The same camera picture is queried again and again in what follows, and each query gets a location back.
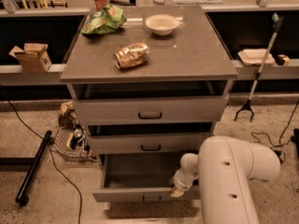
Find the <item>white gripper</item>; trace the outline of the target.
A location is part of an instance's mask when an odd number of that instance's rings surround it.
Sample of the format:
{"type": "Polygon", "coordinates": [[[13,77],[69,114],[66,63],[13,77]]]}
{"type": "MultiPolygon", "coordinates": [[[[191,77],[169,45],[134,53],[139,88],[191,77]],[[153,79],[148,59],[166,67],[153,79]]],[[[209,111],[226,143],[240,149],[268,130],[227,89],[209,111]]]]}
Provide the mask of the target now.
{"type": "Polygon", "coordinates": [[[184,192],[188,191],[192,182],[197,178],[197,173],[187,172],[184,169],[178,169],[174,176],[172,177],[172,184],[174,188],[172,189],[170,196],[173,198],[181,197],[184,192]]]}

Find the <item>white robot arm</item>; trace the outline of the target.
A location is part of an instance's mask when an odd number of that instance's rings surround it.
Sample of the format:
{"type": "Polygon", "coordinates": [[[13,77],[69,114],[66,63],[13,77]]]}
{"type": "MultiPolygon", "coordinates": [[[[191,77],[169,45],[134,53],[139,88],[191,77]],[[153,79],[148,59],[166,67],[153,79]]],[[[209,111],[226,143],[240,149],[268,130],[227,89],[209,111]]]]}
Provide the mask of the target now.
{"type": "Polygon", "coordinates": [[[280,160],[269,147],[223,135],[206,139],[197,154],[186,153],[171,179],[171,195],[199,182],[204,224],[260,224],[249,182],[278,177],[280,160]]]}

